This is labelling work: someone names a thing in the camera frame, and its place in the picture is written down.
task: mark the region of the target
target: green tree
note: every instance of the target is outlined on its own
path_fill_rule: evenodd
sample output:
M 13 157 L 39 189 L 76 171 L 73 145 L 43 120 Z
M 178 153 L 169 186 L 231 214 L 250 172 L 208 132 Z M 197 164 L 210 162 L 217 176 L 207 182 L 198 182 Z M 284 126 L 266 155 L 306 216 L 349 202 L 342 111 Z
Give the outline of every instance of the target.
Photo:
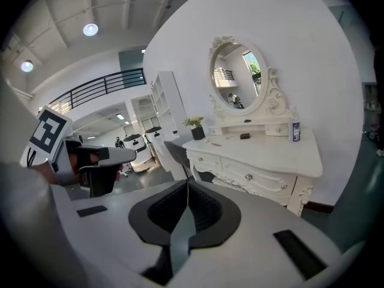
M 254 61 L 249 61 L 248 63 L 251 68 L 252 75 L 260 72 L 259 66 Z

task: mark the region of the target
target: balcony railing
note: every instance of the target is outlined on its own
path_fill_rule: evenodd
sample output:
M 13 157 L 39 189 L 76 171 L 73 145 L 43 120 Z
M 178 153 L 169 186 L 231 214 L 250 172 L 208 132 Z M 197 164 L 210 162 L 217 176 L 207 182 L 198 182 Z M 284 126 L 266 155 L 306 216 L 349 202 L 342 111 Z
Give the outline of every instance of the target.
M 234 80 L 233 74 L 231 70 L 222 70 L 219 68 L 215 68 L 214 71 L 215 79 L 221 79 L 221 80 Z
M 69 110 L 97 97 L 120 91 L 121 89 L 146 84 L 142 68 L 109 74 L 69 90 L 53 100 L 48 106 L 66 114 Z

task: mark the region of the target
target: ceiling light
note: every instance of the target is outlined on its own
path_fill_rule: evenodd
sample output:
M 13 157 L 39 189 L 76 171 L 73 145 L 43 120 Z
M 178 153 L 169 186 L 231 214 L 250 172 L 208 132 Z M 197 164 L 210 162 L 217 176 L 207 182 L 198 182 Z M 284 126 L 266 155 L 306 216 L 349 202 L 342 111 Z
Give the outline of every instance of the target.
M 26 60 L 22 64 L 22 71 L 25 71 L 26 73 L 30 72 L 34 69 L 34 65 L 30 60 Z
M 97 31 L 98 31 L 98 26 L 95 23 L 89 23 L 83 29 L 83 33 L 86 36 L 93 36 L 97 33 Z

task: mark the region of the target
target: small plant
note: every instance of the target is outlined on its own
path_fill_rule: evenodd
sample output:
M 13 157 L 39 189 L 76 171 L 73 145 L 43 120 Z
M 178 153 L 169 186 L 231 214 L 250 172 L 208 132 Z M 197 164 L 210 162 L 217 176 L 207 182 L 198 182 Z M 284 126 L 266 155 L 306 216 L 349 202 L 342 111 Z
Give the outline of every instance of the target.
M 199 118 L 199 117 L 195 117 L 195 118 L 187 118 L 183 124 L 185 126 L 192 126 L 192 127 L 196 127 L 196 128 L 199 128 L 202 126 L 202 120 L 203 118 Z

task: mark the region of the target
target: drawer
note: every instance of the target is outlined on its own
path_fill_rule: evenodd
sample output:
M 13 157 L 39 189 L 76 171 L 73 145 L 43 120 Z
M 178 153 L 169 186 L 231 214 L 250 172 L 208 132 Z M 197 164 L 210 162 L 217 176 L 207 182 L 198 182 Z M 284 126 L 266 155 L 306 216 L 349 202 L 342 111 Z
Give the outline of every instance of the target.
M 221 158 L 221 162 L 225 175 L 233 177 L 246 190 L 250 190 L 249 192 L 261 191 L 273 196 L 292 194 L 296 175 L 261 170 L 226 158 Z
M 187 157 L 190 161 L 193 161 L 194 166 L 199 172 L 223 170 L 219 156 L 187 150 Z

